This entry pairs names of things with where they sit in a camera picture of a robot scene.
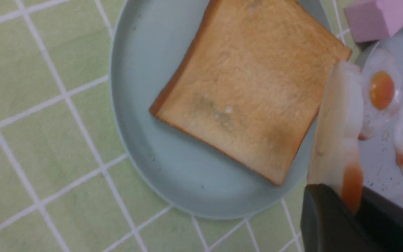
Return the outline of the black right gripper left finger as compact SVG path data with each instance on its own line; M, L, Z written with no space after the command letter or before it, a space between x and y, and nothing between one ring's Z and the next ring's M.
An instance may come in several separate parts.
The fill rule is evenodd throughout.
M309 184L304 189L301 236L306 252L382 252L333 189Z

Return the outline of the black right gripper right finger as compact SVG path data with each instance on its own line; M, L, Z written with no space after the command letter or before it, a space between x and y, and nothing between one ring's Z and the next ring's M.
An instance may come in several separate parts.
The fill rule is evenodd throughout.
M383 251L403 252L402 207L364 187L357 220Z

